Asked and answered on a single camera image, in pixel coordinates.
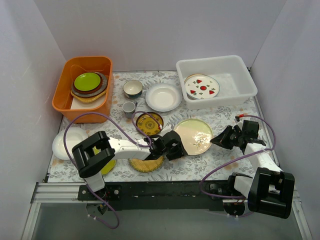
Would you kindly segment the white watermelon pattern plate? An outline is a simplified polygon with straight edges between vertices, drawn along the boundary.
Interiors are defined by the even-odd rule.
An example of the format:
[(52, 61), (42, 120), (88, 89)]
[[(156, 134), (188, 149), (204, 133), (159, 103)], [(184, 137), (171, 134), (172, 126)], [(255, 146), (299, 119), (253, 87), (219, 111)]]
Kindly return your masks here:
[(184, 82), (187, 95), (192, 99), (211, 99), (220, 92), (220, 84), (216, 79), (206, 76), (194, 76)]

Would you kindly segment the cream green glazed plate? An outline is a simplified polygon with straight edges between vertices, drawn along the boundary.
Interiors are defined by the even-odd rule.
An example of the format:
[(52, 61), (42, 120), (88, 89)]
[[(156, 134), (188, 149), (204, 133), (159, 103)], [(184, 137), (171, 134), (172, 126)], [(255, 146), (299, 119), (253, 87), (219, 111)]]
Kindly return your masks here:
[(189, 156), (203, 154), (212, 145), (213, 131), (203, 120), (185, 119), (174, 127), (174, 131), (180, 136), (182, 145)]

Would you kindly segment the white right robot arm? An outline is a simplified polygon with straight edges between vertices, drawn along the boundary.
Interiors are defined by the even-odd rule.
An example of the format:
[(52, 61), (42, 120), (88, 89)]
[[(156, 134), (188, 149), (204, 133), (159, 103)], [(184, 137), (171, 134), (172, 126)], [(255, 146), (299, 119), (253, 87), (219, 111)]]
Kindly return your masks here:
[(238, 147), (255, 173), (253, 177), (242, 173), (230, 175), (227, 195), (232, 199), (244, 196), (252, 212), (287, 219), (291, 213), (295, 177), (272, 160), (266, 143), (259, 139), (257, 121), (243, 120), (241, 116), (235, 119), (236, 125), (227, 126), (211, 143), (228, 150)]

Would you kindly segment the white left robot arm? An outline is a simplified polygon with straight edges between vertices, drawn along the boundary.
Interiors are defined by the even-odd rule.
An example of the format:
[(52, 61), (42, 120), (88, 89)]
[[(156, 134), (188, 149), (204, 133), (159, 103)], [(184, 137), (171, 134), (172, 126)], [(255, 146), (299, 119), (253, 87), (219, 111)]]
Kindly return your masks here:
[(95, 200), (106, 196), (101, 170), (112, 160), (151, 161), (165, 156), (171, 161), (188, 155), (181, 137), (173, 130), (163, 136), (147, 136), (137, 142), (108, 137), (105, 131), (98, 131), (75, 145), (72, 154), (78, 174), (85, 180), (89, 194)]

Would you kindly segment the round bamboo woven tray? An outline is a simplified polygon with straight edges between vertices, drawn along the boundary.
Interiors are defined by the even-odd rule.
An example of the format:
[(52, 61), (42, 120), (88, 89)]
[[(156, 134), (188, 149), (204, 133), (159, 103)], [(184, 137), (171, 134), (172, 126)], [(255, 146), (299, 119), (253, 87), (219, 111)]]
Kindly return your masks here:
[(138, 172), (149, 173), (158, 169), (164, 162), (164, 157), (161, 156), (156, 160), (140, 160), (140, 159), (130, 159), (130, 165)]

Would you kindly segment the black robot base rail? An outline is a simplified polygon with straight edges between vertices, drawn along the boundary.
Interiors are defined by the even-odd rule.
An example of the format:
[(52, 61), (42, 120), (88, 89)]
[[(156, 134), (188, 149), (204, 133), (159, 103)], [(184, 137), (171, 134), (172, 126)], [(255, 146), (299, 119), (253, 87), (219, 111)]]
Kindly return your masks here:
[(222, 212), (234, 202), (244, 207), (244, 203), (236, 199), (224, 203), (221, 198), (203, 194), (198, 180), (107, 182), (95, 194), (116, 211), (199, 209)]

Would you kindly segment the tan bird painted plate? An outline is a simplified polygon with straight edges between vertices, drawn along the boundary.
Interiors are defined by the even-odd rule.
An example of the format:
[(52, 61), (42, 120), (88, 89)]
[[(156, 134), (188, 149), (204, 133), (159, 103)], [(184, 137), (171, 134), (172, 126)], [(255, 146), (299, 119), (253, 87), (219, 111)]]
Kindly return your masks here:
[(195, 76), (206, 76), (205, 74), (201, 74), (201, 73), (196, 73), (196, 74), (192, 74), (192, 75), (189, 75), (185, 80), (184, 82), (186, 82), (188, 79), (192, 78), (192, 77), (195, 77)]

